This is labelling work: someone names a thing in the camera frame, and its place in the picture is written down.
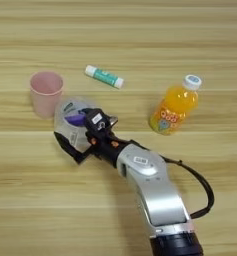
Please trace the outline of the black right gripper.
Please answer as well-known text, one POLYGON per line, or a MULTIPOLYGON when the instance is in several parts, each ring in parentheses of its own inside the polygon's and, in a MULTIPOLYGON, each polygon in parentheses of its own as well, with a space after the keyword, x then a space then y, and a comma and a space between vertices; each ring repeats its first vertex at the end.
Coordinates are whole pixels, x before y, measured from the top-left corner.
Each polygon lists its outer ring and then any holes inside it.
MULTIPOLYGON (((110 116, 108 126, 113 127, 117 122, 117 116, 110 116)), ((77 164, 81 164, 87 157, 94 155, 99 159, 109 162, 116 168, 118 156, 122 150, 130 144, 130 141, 116 137, 111 128, 101 129, 99 131, 88 129, 85 135, 90 143, 90 147, 85 152, 81 153, 76 150, 62 134, 58 132, 54 133, 60 147, 71 156, 77 164)))

